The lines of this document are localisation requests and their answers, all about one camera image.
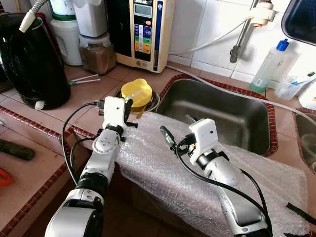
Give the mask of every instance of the display screen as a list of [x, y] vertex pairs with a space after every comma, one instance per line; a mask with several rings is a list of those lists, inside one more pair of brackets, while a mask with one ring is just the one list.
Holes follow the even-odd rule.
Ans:
[[144, 14], [144, 15], [151, 17], [152, 7], [135, 4], [135, 13]]

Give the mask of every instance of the orange object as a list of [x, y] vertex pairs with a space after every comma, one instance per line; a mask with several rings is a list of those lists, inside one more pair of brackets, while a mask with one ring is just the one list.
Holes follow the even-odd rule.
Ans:
[[12, 176], [4, 169], [0, 168], [0, 187], [6, 187], [13, 183]]

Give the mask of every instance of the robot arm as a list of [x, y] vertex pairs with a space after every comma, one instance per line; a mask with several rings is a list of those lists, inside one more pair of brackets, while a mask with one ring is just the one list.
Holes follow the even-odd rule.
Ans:
[[51, 218], [45, 237], [100, 237], [107, 187], [114, 172], [119, 143], [125, 140], [132, 100], [106, 97], [103, 130], [94, 140], [89, 158], [78, 184]]
[[[206, 180], [217, 181], [232, 188], [242, 187], [245, 180], [242, 171], [231, 164], [224, 152], [213, 149], [218, 137], [215, 122], [201, 119], [189, 126], [191, 134], [176, 145], [172, 134], [164, 126], [160, 128], [170, 149], [181, 159], [187, 153], [190, 163], [203, 170]], [[213, 185], [227, 224], [236, 237], [271, 236], [266, 215], [249, 200], [223, 186]]]

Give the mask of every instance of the black electric kettle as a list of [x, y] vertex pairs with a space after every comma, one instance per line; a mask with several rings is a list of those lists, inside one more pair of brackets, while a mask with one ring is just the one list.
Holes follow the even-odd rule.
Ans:
[[70, 97], [62, 61], [42, 19], [22, 33], [24, 14], [0, 15], [0, 63], [23, 102], [37, 110], [51, 110]]

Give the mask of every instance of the bubble wrap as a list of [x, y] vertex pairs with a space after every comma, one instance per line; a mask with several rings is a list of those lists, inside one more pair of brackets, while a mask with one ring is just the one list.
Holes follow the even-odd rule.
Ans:
[[[157, 197], [164, 208], [201, 232], [211, 237], [231, 236], [212, 186], [181, 166], [159, 131], [164, 125], [179, 142], [190, 133], [189, 126], [155, 113], [145, 113], [137, 122], [138, 129], [130, 128], [126, 142], [121, 144], [117, 162], [123, 176]], [[307, 208], [307, 180], [302, 171], [235, 146], [218, 143], [215, 150], [224, 151], [233, 164], [257, 181], [266, 199], [275, 237], [283, 237], [283, 233], [303, 235], [308, 232], [308, 223], [285, 208], [288, 202]], [[189, 157], [185, 156], [183, 158], [189, 163]], [[202, 174], [198, 167], [193, 169]], [[261, 203], [252, 183], [245, 180], [246, 193]]]

